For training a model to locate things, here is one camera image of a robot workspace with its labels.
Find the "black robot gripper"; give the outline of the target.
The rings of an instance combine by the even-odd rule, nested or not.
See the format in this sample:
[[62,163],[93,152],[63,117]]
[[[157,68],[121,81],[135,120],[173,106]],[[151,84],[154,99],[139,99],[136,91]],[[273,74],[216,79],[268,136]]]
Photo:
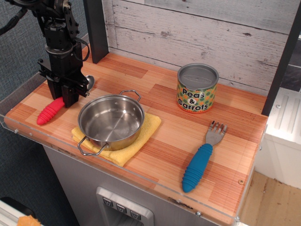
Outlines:
[[79,95],[87,96],[88,81],[81,72],[86,58],[81,48],[73,48],[69,52],[49,53],[48,59],[39,59],[40,75],[45,77],[52,98],[63,97],[66,108],[78,102]]

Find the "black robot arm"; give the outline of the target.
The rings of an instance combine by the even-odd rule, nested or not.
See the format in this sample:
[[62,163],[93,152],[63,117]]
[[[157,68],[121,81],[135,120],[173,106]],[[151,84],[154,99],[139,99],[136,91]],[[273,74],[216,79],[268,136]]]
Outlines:
[[68,0],[11,0],[10,4],[21,9],[0,33],[5,34],[15,27],[27,11],[33,13],[46,39],[45,50],[49,58],[39,59],[38,63],[52,98],[61,97],[65,106],[70,107],[80,96],[86,97],[89,82],[81,68],[88,59],[82,55],[82,45],[87,43],[77,37],[79,24],[73,17],[71,3]]

